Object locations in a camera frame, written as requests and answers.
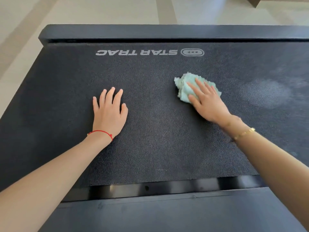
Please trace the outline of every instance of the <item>red string bracelet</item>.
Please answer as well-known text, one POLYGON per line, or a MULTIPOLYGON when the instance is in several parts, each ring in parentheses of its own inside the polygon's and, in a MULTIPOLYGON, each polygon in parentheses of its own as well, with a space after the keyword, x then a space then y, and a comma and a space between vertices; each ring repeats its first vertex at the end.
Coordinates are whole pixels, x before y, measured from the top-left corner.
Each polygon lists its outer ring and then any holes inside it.
POLYGON ((111 137, 111 139, 113 140, 112 134, 109 134, 108 132, 105 132, 105 131, 103 131, 103 130, 94 130, 94 131, 88 133, 87 136, 88 136, 89 134, 91 134, 91 133, 94 133, 94 132, 103 132, 103 133, 106 133, 106 134, 108 134, 108 135, 111 137))

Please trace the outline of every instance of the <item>black treadmill belt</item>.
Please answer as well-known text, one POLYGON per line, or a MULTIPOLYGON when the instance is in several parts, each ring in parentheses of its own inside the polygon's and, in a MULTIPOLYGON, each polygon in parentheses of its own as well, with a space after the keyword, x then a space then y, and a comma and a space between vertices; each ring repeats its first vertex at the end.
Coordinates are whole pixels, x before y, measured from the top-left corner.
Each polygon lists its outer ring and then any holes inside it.
POLYGON ((127 122, 75 187, 257 174, 177 98, 174 77, 187 72, 215 82, 231 113, 309 165, 308 65, 306 42, 47 44, 0 120, 0 190, 82 141, 92 97, 112 86, 124 90, 127 122))

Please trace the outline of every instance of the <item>logo emblem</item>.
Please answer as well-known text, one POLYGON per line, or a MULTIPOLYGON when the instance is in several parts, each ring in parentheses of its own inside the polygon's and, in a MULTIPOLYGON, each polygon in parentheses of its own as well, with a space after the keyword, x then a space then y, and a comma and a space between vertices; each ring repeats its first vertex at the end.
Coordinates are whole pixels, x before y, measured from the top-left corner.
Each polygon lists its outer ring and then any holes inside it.
POLYGON ((183 56, 203 56, 205 53, 202 49, 186 48, 180 52, 183 56))

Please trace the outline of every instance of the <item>hand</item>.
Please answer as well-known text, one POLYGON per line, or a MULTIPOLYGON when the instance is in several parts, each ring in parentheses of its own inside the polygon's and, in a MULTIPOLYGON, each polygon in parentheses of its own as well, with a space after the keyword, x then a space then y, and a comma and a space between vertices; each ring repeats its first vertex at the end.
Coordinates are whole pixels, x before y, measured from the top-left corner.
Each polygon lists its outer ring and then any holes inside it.
POLYGON ((190 83, 187 84, 191 87, 199 100, 195 96, 189 95, 188 98, 190 102, 203 118, 222 126, 231 116, 226 105, 218 96, 213 86, 210 87, 206 82, 202 83, 197 78, 195 82, 200 90, 190 83))
POLYGON ((93 111, 95 113, 95 118, 93 121, 92 130, 103 130, 112 134, 114 138, 122 130, 125 122, 127 120, 128 108, 125 103, 121 106, 120 113, 120 99, 123 93, 123 90, 115 95, 114 101, 113 94, 115 88, 112 87, 111 90, 106 94, 107 90, 104 89, 101 93, 99 105, 96 97, 93 97, 93 111))

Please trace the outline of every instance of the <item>light blue cloth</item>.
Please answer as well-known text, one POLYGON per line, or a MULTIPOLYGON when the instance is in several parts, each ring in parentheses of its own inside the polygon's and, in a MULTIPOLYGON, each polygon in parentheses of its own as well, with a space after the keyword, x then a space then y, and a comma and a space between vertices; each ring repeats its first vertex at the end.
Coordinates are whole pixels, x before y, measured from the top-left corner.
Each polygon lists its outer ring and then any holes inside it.
POLYGON ((184 101, 186 103, 190 103, 190 101, 188 99, 189 94, 192 94, 197 98, 196 94, 193 92, 193 90, 187 84, 187 82, 190 82, 192 85, 199 88, 198 85, 195 83, 195 78, 197 78, 201 82, 205 81, 207 84, 209 84, 209 86, 213 85, 215 90, 217 91, 217 94, 219 96, 221 96, 222 93, 217 89, 215 83, 213 83, 211 81, 207 81, 207 80, 205 80, 204 78, 202 78, 198 75, 194 75, 194 74, 188 72, 186 74, 183 74, 183 76, 181 78, 175 77, 175 79, 174 79, 175 85, 179 89, 178 97, 180 98, 181 101, 184 101))

